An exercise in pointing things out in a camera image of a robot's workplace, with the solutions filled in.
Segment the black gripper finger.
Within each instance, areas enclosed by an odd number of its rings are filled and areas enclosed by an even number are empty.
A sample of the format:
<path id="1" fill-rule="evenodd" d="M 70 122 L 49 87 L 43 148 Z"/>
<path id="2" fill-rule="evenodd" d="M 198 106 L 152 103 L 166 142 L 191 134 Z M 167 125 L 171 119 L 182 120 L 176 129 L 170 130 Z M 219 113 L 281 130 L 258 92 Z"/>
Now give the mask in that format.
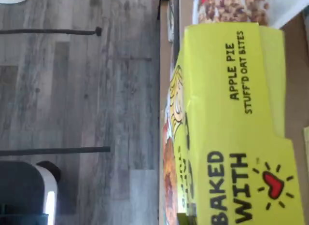
<path id="1" fill-rule="evenodd" d="M 196 225 L 197 224 L 197 206 L 196 203 L 187 204 L 185 212 L 177 213 L 179 225 Z"/>

